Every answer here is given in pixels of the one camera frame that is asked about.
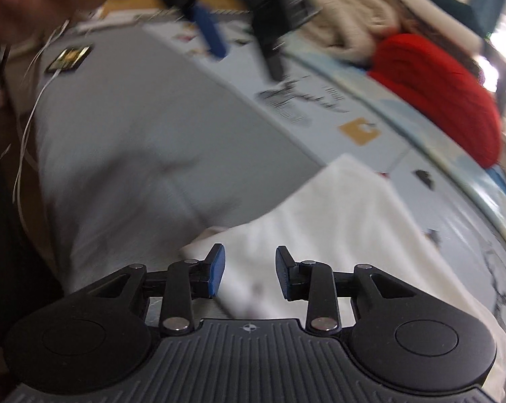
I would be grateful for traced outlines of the small dark label card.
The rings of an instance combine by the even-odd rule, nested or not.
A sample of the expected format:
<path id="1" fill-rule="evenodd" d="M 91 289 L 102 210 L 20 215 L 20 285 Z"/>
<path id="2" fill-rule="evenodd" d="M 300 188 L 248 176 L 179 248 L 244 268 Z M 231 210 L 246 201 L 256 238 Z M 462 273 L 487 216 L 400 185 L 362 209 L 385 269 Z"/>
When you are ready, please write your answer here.
<path id="1" fill-rule="evenodd" d="M 76 71 L 87 56 L 93 51 L 92 46 L 77 46 L 65 48 L 45 69 L 46 74 L 68 73 Z"/>

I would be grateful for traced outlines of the grey bed mat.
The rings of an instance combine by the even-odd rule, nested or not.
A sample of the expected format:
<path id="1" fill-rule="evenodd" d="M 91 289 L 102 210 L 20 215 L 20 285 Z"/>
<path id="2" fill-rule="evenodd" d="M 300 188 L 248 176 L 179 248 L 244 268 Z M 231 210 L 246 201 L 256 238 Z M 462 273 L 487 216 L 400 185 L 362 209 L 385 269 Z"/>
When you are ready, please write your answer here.
<path id="1" fill-rule="evenodd" d="M 33 135 L 66 292 L 131 263 L 167 267 L 208 227 L 271 211 L 321 167 L 247 101 L 140 27 L 39 75 Z"/>

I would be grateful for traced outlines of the white garment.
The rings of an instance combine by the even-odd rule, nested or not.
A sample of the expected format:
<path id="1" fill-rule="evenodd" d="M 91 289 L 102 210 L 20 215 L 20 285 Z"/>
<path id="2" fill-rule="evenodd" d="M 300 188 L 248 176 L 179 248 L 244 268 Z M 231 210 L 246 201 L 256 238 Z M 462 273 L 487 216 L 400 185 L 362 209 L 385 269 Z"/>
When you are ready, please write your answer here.
<path id="1" fill-rule="evenodd" d="M 342 155 L 262 217 L 227 230 L 207 229 L 182 254 L 204 258 L 216 243 L 226 249 L 217 297 L 234 318 L 306 317 L 305 302 L 288 302 L 281 294 L 275 269 L 280 245 L 297 261 L 320 261 L 336 271 L 371 264 L 477 317 L 497 345 L 483 388 L 496 400 L 504 398 L 505 331 L 463 286 L 392 184 L 352 156 Z"/>

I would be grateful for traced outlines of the printed light blue bedsheet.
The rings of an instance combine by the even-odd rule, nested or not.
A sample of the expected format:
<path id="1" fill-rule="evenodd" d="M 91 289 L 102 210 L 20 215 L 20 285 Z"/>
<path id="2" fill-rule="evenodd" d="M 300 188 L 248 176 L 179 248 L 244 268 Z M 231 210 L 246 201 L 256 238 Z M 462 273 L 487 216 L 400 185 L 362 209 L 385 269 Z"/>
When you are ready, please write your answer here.
<path id="1" fill-rule="evenodd" d="M 215 60 L 192 24 L 157 21 L 144 26 L 262 118 L 327 165 L 349 154 L 396 188 L 420 228 L 469 291 L 486 304 L 506 332 L 506 243 L 481 210 L 404 136 L 325 77 L 286 56 L 286 79 L 267 81 L 248 28 L 238 15 L 220 23 L 227 57 Z"/>

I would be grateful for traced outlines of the cream folded quilt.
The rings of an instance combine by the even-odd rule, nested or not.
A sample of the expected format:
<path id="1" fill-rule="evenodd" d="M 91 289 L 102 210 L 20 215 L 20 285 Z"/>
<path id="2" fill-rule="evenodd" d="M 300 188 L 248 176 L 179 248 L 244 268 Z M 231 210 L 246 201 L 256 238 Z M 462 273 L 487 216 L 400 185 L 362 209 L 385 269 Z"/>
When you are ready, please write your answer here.
<path id="1" fill-rule="evenodd" d="M 382 40 L 407 27 L 396 0 L 310 0 L 320 11 L 301 29 L 303 37 L 331 57 L 356 66 L 371 63 Z"/>

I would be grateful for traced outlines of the red folded blanket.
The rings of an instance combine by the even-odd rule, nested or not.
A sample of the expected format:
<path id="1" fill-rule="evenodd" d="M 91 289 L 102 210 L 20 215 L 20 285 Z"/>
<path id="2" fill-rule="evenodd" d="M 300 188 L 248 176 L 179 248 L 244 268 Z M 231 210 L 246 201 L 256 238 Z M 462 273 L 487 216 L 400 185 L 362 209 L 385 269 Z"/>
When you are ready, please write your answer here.
<path id="1" fill-rule="evenodd" d="M 383 40 L 369 76 L 421 112 L 482 168 L 499 160 L 502 126 L 495 99 L 433 42 L 414 34 Z"/>

